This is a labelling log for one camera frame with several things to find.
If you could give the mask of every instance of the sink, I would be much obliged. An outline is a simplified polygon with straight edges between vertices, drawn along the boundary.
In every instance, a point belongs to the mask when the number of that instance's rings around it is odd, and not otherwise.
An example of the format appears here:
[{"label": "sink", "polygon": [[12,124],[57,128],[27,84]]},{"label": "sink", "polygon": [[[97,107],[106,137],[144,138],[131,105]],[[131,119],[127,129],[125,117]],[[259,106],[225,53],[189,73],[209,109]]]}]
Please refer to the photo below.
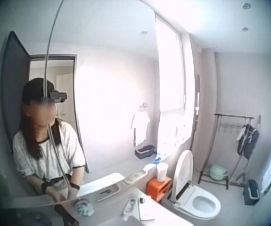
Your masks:
[{"label": "sink", "polygon": [[127,221],[123,221],[123,217],[119,216],[116,218],[112,218],[99,226],[142,226],[136,218],[130,216]]}]

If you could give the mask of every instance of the white cup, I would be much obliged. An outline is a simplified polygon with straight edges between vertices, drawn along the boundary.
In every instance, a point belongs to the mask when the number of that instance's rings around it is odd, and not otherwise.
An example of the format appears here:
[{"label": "white cup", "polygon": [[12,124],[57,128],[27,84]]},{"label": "white cup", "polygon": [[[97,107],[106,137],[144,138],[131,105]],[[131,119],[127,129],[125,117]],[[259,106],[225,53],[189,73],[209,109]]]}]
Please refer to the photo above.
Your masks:
[{"label": "white cup", "polygon": [[160,163],[157,165],[157,181],[164,182],[167,177],[169,165],[167,163]]}]

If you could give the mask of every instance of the metal clothes rack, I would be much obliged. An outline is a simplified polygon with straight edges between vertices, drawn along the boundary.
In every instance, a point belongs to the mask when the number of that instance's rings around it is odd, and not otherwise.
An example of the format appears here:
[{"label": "metal clothes rack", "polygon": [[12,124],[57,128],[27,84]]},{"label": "metal clothes rack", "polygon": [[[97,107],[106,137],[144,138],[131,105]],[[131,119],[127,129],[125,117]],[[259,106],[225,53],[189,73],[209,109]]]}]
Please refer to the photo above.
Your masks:
[{"label": "metal clothes rack", "polygon": [[[232,176],[234,175],[234,173],[235,173],[235,171],[236,171],[236,169],[237,169],[237,167],[238,167],[238,165],[240,163],[240,160],[241,160],[241,158],[243,156],[243,153],[240,155],[240,157],[239,157],[239,159],[238,159],[238,161],[237,161],[237,163],[236,163],[236,165],[235,165],[235,167],[234,167],[234,169],[233,169],[232,174],[230,175],[230,177],[226,176],[224,178],[225,184],[220,183],[220,182],[216,182],[216,181],[210,181],[210,180],[204,180],[204,179],[202,179],[202,176],[210,178],[210,175],[204,174],[204,171],[206,169],[207,162],[209,161],[210,155],[211,155],[212,150],[213,150],[213,145],[214,145],[214,142],[215,142],[215,138],[216,138],[216,134],[217,134],[217,129],[218,129],[218,122],[219,122],[219,120],[221,122],[222,117],[231,117],[231,118],[242,118],[242,119],[245,119],[245,121],[246,121],[246,119],[249,119],[249,124],[251,124],[252,120],[255,119],[255,118],[251,117],[251,116],[241,116],[241,115],[233,115],[233,114],[219,114],[219,113],[215,113],[214,115],[215,115],[215,124],[214,124],[214,128],[213,128],[212,139],[211,139],[210,147],[209,147],[209,150],[208,150],[208,153],[207,153],[207,157],[205,159],[205,162],[204,162],[204,165],[202,167],[202,170],[200,171],[200,176],[199,176],[198,184],[200,184],[201,181],[205,181],[205,182],[212,183],[212,184],[226,186],[226,190],[228,190],[229,189],[229,181],[232,178]],[[247,135],[248,135],[248,131],[247,131],[247,133],[244,134],[245,137],[244,137],[244,139],[242,141],[241,149],[243,148],[243,145],[244,145],[244,142],[246,140]]]}]

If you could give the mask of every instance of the black cap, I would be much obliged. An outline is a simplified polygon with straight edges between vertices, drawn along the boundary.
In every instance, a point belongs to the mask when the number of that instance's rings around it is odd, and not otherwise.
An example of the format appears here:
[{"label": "black cap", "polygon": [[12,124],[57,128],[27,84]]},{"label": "black cap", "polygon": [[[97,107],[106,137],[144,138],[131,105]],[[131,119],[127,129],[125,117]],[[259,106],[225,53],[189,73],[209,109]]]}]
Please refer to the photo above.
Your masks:
[{"label": "black cap", "polygon": [[[54,85],[47,80],[47,96],[55,89]],[[42,102],[43,97],[43,78],[35,78],[28,81],[23,88],[22,103],[29,105],[31,101]]]}]

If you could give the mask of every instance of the orange stool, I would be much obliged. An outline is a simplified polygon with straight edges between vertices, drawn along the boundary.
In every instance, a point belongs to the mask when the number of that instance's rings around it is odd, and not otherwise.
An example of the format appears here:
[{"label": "orange stool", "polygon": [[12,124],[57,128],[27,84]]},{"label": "orange stool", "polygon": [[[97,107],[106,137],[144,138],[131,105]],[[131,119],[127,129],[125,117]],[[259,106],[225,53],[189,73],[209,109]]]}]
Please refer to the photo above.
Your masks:
[{"label": "orange stool", "polygon": [[153,178],[147,183],[146,194],[151,198],[160,202],[161,199],[168,193],[171,186],[171,178],[166,178],[164,182],[158,182],[156,178]]}]

